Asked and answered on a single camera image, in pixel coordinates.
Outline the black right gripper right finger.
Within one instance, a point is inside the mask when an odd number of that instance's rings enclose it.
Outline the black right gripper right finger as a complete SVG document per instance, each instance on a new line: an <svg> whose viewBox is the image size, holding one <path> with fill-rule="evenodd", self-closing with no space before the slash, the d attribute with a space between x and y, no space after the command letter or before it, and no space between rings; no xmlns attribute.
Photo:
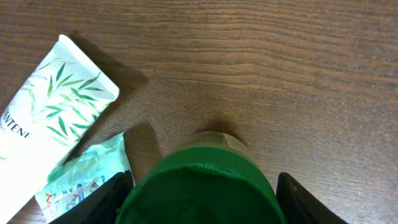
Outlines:
<svg viewBox="0 0 398 224"><path fill-rule="evenodd" d="M276 197L288 224L347 224L286 172L278 176Z"/></svg>

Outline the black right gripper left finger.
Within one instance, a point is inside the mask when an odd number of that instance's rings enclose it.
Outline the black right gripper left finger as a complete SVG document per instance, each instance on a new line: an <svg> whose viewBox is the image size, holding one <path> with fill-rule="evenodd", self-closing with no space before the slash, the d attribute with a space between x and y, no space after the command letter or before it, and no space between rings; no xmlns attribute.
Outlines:
<svg viewBox="0 0 398 224"><path fill-rule="evenodd" d="M115 223L118 209L133 187L132 172L118 172L77 206L50 224Z"/></svg>

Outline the green lid jar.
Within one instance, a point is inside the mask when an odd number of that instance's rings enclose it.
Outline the green lid jar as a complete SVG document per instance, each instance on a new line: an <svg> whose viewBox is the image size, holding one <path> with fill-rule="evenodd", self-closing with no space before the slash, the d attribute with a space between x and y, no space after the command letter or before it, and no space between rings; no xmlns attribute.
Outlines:
<svg viewBox="0 0 398 224"><path fill-rule="evenodd" d="M232 135L194 134L129 193L116 223L285 223L265 175Z"/></svg>

